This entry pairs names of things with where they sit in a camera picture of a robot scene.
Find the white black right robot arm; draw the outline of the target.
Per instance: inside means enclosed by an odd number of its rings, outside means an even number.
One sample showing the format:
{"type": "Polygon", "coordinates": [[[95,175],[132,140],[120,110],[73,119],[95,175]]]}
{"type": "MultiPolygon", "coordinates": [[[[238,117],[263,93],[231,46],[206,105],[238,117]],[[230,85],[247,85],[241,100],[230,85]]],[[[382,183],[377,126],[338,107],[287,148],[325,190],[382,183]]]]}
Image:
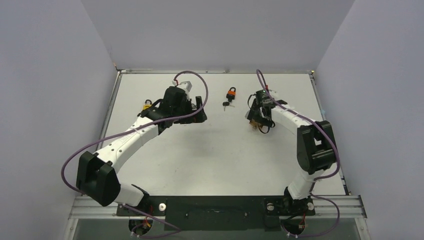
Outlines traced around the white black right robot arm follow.
{"type": "Polygon", "coordinates": [[[311,195],[316,179],[337,159],[332,126],[328,121],[315,121],[303,117],[283,100],[273,101],[275,91],[258,90],[247,100],[246,119],[255,130],[267,134],[280,125],[296,138],[296,159],[300,167],[286,187],[282,199],[283,209],[294,214],[302,207],[302,200],[311,195]]]}

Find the orange black padlock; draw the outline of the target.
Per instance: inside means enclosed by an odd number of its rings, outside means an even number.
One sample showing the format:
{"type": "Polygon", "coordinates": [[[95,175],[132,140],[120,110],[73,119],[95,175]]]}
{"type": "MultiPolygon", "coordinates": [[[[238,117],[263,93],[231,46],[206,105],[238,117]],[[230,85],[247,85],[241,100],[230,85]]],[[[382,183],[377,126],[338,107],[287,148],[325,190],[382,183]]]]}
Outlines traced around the orange black padlock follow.
{"type": "Polygon", "coordinates": [[[235,99],[236,91],[237,91],[237,89],[235,87],[231,87],[228,90],[228,92],[226,94],[226,99],[227,99],[228,102],[232,102],[235,99]]]}

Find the black-headed keys bunch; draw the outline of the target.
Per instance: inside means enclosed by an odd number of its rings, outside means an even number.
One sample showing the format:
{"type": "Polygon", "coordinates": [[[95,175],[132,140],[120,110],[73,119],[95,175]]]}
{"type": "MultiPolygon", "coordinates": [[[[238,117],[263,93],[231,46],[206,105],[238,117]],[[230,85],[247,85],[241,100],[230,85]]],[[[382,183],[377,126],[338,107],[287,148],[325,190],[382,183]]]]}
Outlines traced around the black-headed keys bunch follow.
{"type": "Polygon", "coordinates": [[[223,106],[223,111],[225,112],[226,111],[226,109],[227,108],[234,108],[235,106],[234,105],[232,105],[232,103],[231,102],[229,102],[229,101],[224,101],[223,103],[222,103],[222,106],[223,106]]]}

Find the large brass padlock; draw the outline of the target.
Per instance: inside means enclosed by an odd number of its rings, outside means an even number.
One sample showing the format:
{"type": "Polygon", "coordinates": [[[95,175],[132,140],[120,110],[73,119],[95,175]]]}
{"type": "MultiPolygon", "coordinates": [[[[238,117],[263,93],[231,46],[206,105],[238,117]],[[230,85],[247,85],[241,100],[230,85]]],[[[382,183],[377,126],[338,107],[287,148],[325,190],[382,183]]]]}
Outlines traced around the large brass padlock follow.
{"type": "Polygon", "coordinates": [[[249,122],[249,124],[252,126],[253,130],[261,130],[262,129],[262,125],[254,120],[251,120],[249,122]]]}

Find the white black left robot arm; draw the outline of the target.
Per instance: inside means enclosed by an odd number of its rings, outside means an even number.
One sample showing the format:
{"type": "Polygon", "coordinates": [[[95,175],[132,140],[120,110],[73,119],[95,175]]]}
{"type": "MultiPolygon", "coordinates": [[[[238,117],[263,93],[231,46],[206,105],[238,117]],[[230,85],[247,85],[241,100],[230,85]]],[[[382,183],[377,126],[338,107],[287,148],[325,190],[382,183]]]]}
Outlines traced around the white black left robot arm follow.
{"type": "Polygon", "coordinates": [[[118,172],[148,141],[174,124],[197,124],[207,120],[201,96],[195,102],[187,86],[170,86],[163,98],[144,108],[135,122],[108,145],[94,153],[84,152],[78,161],[76,188],[101,206],[126,204],[136,215],[149,209],[149,194],[135,184],[120,183],[118,172]]]}

